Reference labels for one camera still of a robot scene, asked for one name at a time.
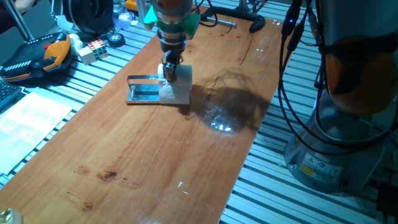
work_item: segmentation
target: metal bracket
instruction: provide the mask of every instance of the metal bracket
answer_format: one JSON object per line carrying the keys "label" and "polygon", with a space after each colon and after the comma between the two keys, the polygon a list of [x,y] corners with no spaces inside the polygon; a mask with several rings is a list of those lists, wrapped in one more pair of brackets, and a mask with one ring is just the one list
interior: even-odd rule
{"label": "metal bracket", "polygon": [[129,75],[127,84],[129,85],[129,94],[127,104],[160,104],[159,84],[141,84],[134,83],[137,80],[158,80],[157,75]]}

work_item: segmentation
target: document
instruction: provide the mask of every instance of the document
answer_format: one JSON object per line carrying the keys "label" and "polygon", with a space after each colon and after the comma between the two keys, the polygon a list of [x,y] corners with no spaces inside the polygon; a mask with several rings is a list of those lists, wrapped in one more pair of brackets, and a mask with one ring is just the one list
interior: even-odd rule
{"label": "document", "polygon": [[30,93],[0,115],[0,173],[8,174],[71,110]]}

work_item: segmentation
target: keyboard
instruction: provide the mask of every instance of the keyboard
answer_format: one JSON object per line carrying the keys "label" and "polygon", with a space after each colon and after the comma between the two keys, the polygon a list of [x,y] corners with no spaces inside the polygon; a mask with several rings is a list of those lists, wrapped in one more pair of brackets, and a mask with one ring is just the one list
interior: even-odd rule
{"label": "keyboard", "polygon": [[0,83],[0,111],[22,91],[21,87]]}

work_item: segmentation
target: wooden table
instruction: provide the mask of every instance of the wooden table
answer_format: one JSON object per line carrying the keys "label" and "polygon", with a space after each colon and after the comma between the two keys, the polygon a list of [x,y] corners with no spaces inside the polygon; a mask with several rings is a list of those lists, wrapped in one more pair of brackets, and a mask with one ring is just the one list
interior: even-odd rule
{"label": "wooden table", "polygon": [[281,29],[219,18],[238,28],[200,26],[183,53],[190,108],[125,104],[126,77],[157,71],[154,37],[0,190],[0,210],[24,224],[217,223],[277,86]]}

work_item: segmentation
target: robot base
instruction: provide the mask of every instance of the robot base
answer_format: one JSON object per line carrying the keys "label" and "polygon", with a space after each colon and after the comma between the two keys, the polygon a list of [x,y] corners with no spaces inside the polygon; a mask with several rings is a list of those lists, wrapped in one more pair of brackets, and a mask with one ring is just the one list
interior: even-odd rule
{"label": "robot base", "polygon": [[[334,138],[360,140],[379,134],[354,116],[338,111],[327,93],[322,96],[319,107],[323,129]],[[307,127],[322,136],[315,123],[314,112]],[[390,139],[353,154],[327,156],[323,153],[336,154],[347,150],[325,144],[307,132],[301,132],[300,135],[318,152],[305,147],[296,138],[291,139],[285,149],[287,168],[303,185],[324,193],[358,192],[380,163],[391,164],[396,158],[397,150]]]}

